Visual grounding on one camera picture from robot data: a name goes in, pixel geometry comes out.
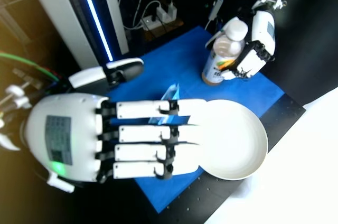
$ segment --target blue mat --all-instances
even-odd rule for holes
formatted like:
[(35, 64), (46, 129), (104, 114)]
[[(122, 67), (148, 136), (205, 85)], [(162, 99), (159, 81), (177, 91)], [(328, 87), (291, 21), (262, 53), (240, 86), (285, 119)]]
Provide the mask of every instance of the blue mat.
[[(227, 99), (236, 101), (258, 117), (262, 116), (284, 93), (261, 73), (248, 81), (224, 81), (218, 86), (208, 86), (201, 79), (201, 72), (209, 55), (204, 44), (211, 37), (201, 27), (196, 27), (162, 47), (144, 55), (144, 72), (135, 80), (120, 85), (108, 96), (112, 101), (160, 100), (173, 83), (180, 84), (180, 98), (205, 100)], [(175, 118), (173, 123), (186, 123), (187, 117)], [(123, 123), (143, 123), (146, 120), (129, 120)], [(139, 178), (136, 182), (161, 212), (185, 190), (203, 170), (178, 175), (170, 180)]]

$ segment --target green light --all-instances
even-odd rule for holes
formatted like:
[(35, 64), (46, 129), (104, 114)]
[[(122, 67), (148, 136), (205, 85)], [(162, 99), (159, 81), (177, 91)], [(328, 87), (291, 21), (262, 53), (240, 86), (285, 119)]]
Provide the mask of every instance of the green light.
[(59, 175), (65, 175), (64, 164), (61, 162), (52, 162), (53, 170)]

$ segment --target power strip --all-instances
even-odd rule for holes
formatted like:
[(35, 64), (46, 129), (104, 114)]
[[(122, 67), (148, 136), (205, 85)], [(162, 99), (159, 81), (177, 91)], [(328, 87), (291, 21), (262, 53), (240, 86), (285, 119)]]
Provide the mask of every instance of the power strip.
[(153, 29), (155, 29), (159, 26), (162, 26), (162, 22), (163, 23), (174, 22), (176, 20), (176, 16), (177, 16), (177, 9), (174, 5), (171, 4), (168, 7), (168, 13), (167, 13), (166, 11), (164, 11), (163, 8), (158, 6), (156, 8), (156, 15), (157, 15), (157, 18), (154, 21), (152, 20), (151, 15), (143, 18), (142, 24), (143, 24), (144, 30), (153, 30)]

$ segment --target white bottle cap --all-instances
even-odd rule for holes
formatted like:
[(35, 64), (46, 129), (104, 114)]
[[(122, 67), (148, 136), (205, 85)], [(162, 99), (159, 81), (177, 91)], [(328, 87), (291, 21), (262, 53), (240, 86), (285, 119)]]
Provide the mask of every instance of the white bottle cap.
[(226, 29), (226, 35), (233, 41), (241, 41), (248, 33), (248, 25), (243, 21), (232, 21)]

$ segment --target plastic bottle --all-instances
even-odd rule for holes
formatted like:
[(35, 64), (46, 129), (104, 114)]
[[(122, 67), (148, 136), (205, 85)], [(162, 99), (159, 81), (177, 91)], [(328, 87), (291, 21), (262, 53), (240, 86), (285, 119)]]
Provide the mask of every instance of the plastic bottle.
[(225, 35), (216, 39), (212, 51), (202, 71), (202, 79), (209, 85), (218, 85), (222, 82), (221, 70), (234, 64), (242, 52), (248, 33), (245, 22), (235, 20), (229, 23)]

